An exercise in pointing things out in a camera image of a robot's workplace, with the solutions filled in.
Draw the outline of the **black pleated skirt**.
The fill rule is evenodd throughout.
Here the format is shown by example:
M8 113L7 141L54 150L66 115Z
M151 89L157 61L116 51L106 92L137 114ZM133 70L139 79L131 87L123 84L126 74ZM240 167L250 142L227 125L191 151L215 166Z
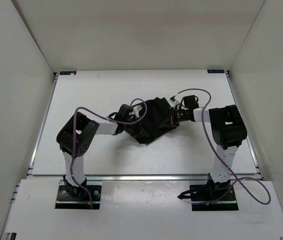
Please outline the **black pleated skirt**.
M139 144L150 144L160 136L176 129L170 125L171 106L166 98L156 97L132 107L136 115L142 118L139 132L136 135L130 134Z

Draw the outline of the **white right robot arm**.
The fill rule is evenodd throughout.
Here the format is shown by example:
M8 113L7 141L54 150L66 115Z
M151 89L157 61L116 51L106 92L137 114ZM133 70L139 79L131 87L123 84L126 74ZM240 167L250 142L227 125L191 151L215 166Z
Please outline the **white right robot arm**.
M204 185L191 187L191 196L205 196L218 200L231 189L230 175L235 154L247 138L247 129L235 105L223 108L199 107L196 109L169 109L169 120L173 127L180 122L201 122L204 133L215 155L212 170Z

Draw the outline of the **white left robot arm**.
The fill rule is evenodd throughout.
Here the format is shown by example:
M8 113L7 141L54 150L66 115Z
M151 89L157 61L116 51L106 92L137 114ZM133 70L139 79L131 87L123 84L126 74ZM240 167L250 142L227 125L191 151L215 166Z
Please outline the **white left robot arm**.
M56 141L65 159L66 173L63 182L67 193L76 201L88 200L92 203L92 194L87 187L84 171L84 155L96 135L115 136L126 126L138 124L142 118L120 121L115 119L89 119L81 112L75 112L57 134Z

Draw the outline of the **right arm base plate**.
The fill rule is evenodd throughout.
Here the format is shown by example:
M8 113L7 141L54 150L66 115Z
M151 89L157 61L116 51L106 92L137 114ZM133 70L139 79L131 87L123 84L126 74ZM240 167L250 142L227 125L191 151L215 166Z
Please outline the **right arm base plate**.
M178 199L190 199L193 212L238 211L238 202L233 187L213 191L207 184L190 185L189 190L180 193Z

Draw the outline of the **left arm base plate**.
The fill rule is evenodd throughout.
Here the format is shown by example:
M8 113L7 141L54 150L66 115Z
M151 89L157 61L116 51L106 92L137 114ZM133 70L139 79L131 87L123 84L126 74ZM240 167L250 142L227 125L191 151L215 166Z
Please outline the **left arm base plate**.
M69 194L68 188L63 181L59 182L58 191L55 200L56 209L64 210L99 210L102 196L102 182L90 181L87 189L91 194L91 200L85 190L81 190L79 196Z

